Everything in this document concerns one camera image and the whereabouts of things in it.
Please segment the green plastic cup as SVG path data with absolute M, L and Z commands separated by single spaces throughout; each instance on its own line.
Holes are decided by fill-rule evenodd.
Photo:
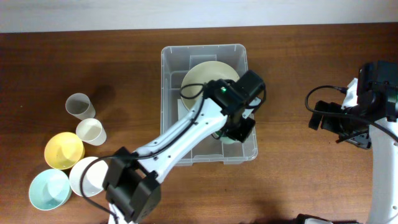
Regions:
M 215 133 L 212 133 L 211 137 L 214 138 L 215 140 L 220 140 L 223 144 L 234 144 L 239 142 L 238 140 L 227 137 L 227 135 L 225 135 L 225 133 L 222 131 L 217 131 Z

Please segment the clear plastic storage bin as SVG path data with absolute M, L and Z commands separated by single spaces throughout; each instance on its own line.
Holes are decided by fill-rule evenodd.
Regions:
M 160 132 L 164 133 L 178 121 L 179 89 L 190 69 L 206 61 L 219 61 L 233 67 L 241 77 L 248 70 L 246 49 L 241 44 L 167 46 L 161 51 Z M 258 155 L 256 131 L 244 143 L 223 144 L 208 136 L 188 152 L 178 166 L 201 162 L 240 164 Z

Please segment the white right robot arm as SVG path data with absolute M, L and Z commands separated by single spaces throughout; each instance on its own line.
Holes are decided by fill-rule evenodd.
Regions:
M 397 223 L 397 64 L 379 60 L 365 63 L 348 86 L 342 104 L 318 101 L 311 108 L 309 128 L 337 134 L 373 153 L 373 184 L 368 223 Z

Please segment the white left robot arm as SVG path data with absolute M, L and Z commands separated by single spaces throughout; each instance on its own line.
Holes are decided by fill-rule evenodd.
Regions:
M 160 185 L 176 163 L 212 135 L 244 142 L 255 126 L 250 118 L 263 104 L 263 79 L 248 70 L 238 81 L 211 80 L 181 120 L 152 142 L 129 152 L 117 150 L 103 182 L 115 223 L 138 223 L 160 202 Z

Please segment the beige large bowl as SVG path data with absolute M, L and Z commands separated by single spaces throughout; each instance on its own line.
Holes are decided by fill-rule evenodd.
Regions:
M 226 63 L 218 61 L 207 61 L 194 66 L 184 77 L 181 84 L 185 87 L 189 84 L 208 83 L 211 80 L 233 80 L 238 81 L 239 75 L 235 69 Z M 188 86 L 182 90 L 186 97 L 195 96 L 202 89 L 201 85 Z

